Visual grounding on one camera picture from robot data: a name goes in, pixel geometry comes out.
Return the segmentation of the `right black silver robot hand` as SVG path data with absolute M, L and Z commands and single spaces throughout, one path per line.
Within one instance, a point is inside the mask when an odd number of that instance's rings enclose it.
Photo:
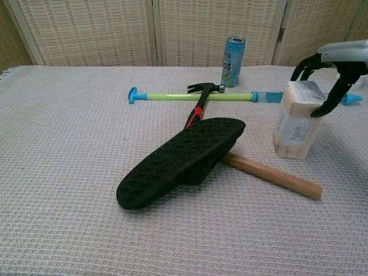
M 303 59 L 296 66 L 290 80 L 306 81 L 314 71 L 322 68 L 336 68 L 340 77 L 322 106 L 311 113 L 313 118 L 332 112 L 351 86 L 361 76 L 367 75 L 367 40 L 329 43 L 321 46 L 314 55 Z

